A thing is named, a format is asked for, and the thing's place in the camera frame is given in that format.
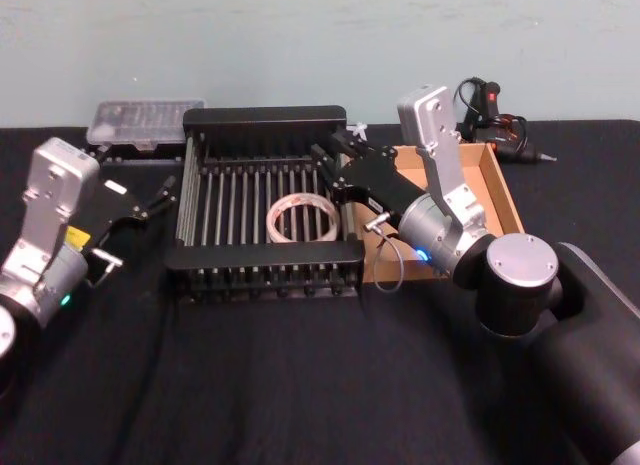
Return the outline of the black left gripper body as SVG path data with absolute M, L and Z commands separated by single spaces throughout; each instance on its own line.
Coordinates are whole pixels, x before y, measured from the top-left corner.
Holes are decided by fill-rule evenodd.
M 99 247 L 119 229 L 142 225 L 146 212 L 126 187 L 113 180 L 101 181 L 71 218 L 67 244 L 74 249 Z

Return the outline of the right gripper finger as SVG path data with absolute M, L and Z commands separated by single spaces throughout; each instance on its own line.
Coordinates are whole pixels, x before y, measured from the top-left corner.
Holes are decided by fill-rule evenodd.
M 389 146 L 371 145 L 366 138 L 353 131 L 342 129 L 331 135 L 331 146 L 338 154 L 344 154 L 350 158 L 365 158 L 368 156 L 381 156 L 385 159 L 395 158 L 395 149 Z
M 334 159 L 319 144 L 311 146 L 311 157 L 327 188 L 343 188 L 345 179 L 340 159 Z

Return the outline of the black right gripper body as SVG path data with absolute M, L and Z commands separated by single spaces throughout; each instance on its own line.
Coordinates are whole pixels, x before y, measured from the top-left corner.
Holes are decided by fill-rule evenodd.
M 397 171 L 393 160 L 380 157 L 352 159 L 333 179 L 336 204 L 360 203 L 376 214 L 388 212 L 399 223 L 424 191 Z

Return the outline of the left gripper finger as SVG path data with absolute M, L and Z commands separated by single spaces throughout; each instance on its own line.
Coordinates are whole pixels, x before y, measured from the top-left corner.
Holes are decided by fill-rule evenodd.
M 152 198 L 146 203 L 147 208 L 154 208 L 170 199 L 170 192 L 175 184 L 176 178 L 169 176 L 160 188 L 155 192 Z
M 137 217 L 140 219 L 151 219 L 152 217 L 170 209 L 176 204 L 176 201 L 177 199 L 174 195 L 163 195 L 142 207 L 137 213 Z

